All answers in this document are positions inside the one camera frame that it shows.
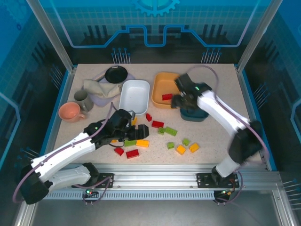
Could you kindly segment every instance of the pink cup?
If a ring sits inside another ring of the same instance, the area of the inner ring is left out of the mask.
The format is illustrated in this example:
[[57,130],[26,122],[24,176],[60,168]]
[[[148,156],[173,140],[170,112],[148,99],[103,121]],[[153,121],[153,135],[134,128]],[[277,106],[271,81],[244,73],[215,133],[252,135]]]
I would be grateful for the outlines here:
[[60,107],[58,115],[67,122],[77,122],[85,119],[86,116],[80,113],[80,106],[75,102],[67,102]]

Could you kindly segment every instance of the toy block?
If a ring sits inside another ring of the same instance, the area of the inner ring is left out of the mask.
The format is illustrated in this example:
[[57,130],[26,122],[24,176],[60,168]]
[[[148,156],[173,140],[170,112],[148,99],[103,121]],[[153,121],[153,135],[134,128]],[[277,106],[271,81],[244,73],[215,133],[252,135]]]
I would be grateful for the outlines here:
[[174,142],[168,142],[168,143],[167,143],[167,148],[168,148],[168,149],[174,148]]
[[179,146],[177,146],[176,151],[179,154],[184,154],[184,152],[186,151],[186,148],[182,145],[179,145]]
[[190,144],[190,140],[188,140],[187,138],[185,138],[185,139],[183,140],[183,144],[184,144],[185,146],[188,146],[188,145]]
[[149,147],[150,142],[148,140],[137,140],[136,146]]
[[170,127],[166,127],[165,132],[175,137],[178,131]]
[[136,140],[125,140],[124,141],[124,147],[130,147],[136,145]]
[[162,95],[162,100],[171,100],[173,98],[173,94],[163,94]]
[[147,121],[151,121],[151,120],[152,120],[151,115],[148,114],[148,113],[146,113],[145,117],[146,117],[146,120],[147,120]]
[[191,151],[191,153],[196,152],[198,149],[199,149],[199,145],[197,143],[194,143],[189,147],[189,150]]
[[152,121],[151,126],[155,127],[155,128],[163,128],[164,127],[164,123],[160,122],[160,121]]
[[135,116],[134,120],[132,120],[132,126],[135,126],[137,123],[137,116]]
[[114,149],[114,151],[119,154],[120,156],[122,156],[122,154],[124,153],[124,150],[121,147],[117,147]]
[[158,133],[159,133],[159,134],[161,134],[161,135],[163,135],[163,134],[164,134],[164,131],[165,131],[165,129],[164,129],[164,128],[159,128],[159,129],[158,129]]
[[138,151],[138,149],[135,149],[135,150],[126,152],[126,155],[127,155],[127,159],[138,157],[139,156],[139,151]]

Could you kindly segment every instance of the red block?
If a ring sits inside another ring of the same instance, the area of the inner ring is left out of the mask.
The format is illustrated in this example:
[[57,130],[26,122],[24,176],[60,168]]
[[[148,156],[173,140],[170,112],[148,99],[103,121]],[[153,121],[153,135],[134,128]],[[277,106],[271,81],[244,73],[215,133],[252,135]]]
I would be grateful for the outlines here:
[[151,117],[151,115],[150,115],[150,114],[148,114],[148,113],[146,113],[145,117],[146,117],[147,121],[151,121],[151,120],[152,120],[152,117]]
[[119,154],[120,156],[122,156],[122,154],[124,153],[124,150],[121,147],[117,147],[114,149],[114,151]]
[[171,100],[173,98],[173,94],[164,94],[162,95],[162,100]]
[[164,127],[164,122],[160,122],[160,121],[152,121],[152,127],[155,128],[163,128]]
[[126,152],[126,154],[127,154],[127,159],[130,159],[130,158],[134,158],[134,157],[139,156],[138,149],[135,149],[135,150]]

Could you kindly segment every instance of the gray cup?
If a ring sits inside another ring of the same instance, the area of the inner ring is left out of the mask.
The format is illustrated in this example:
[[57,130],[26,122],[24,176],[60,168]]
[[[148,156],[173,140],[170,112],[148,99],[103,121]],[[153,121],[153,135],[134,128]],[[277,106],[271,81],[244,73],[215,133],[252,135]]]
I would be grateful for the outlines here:
[[85,112],[89,112],[94,106],[89,94],[83,89],[74,94],[74,99],[80,108]]

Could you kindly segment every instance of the blue enclosure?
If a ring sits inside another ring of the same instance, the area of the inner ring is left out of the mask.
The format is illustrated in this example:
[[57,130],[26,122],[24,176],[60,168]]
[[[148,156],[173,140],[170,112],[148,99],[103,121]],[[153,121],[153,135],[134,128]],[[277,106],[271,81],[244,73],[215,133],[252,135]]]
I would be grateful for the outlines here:
[[0,0],[0,225],[18,209],[15,163],[45,152],[78,64],[237,65],[267,167],[300,180],[300,9],[300,0]]

